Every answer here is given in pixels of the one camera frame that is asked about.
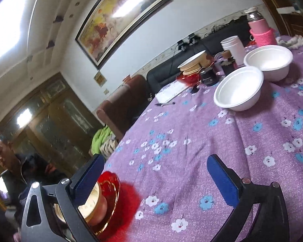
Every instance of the white cloth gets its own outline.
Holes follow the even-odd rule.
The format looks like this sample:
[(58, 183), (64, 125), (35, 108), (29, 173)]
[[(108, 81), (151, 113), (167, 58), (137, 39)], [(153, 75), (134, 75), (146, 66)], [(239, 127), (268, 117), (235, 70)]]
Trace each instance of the white cloth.
[(299, 47), (303, 46), (303, 36), (295, 35), (287, 42), (283, 41), (282, 38), (276, 37), (277, 44), (280, 46), (284, 46), (290, 50), (298, 49)]

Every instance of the floral tablecloth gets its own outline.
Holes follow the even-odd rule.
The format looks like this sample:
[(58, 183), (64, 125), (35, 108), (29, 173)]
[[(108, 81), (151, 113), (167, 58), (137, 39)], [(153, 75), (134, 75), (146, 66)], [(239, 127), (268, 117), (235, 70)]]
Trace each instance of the floral tablecloth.
[[(126, 241), (210, 241), (228, 218), (206, 168), (218, 154), (240, 177), (281, 185), (291, 241), (303, 233), (303, 47), (286, 79), (264, 81), (257, 104), (231, 112), (213, 102), (216, 86), (186, 90), (174, 105), (154, 99), (126, 133), (105, 170), (134, 186), (141, 203)], [(245, 237), (251, 213), (239, 239)]]

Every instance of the blue gripper pad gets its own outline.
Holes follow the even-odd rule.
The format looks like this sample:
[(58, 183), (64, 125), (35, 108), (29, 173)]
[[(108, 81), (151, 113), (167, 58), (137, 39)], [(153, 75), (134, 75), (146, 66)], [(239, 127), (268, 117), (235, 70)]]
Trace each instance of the blue gripper pad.
[(237, 177), (238, 175), (227, 168), (216, 154), (208, 157), (206, 166), (227, 205), (235, 208), (239, 203), (239, 190), (228, 174), (232, 171)]
[(78, 207), (85, 204), (103, 169), (103, 156), (100, 154), (95, 154), (72, 176), (70, 193), (72, 195), (74, 206)]

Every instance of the sofa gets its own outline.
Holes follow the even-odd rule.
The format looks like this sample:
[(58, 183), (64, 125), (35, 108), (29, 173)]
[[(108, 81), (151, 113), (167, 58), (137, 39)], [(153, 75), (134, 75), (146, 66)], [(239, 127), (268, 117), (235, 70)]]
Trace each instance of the sofa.
[(98, 118), (120, 141), (149, 105), (150, 89), (142, 75), (122, 84), (97, 108)]
[(152, 94), (155, 95), (162, 87), (175, 81), (176, 76), (180, 73), (178, 66), (191, 56), (203, 50), (207, 50), (212, 56), (223, 51), (220, 42), (225, 38), (238, 35), (243, 45), (246, 46), (250, 41), (249, 30), (250, 27), (246, 16), (241, 16), (239, 19), (231, 21), (220, 30), (214, 31), (206, 36), (198, 43), (190, 45), (186, 51), (179, 52), (172, 58), (151, 69), (147, 73), (147, 82), (151, 88)]

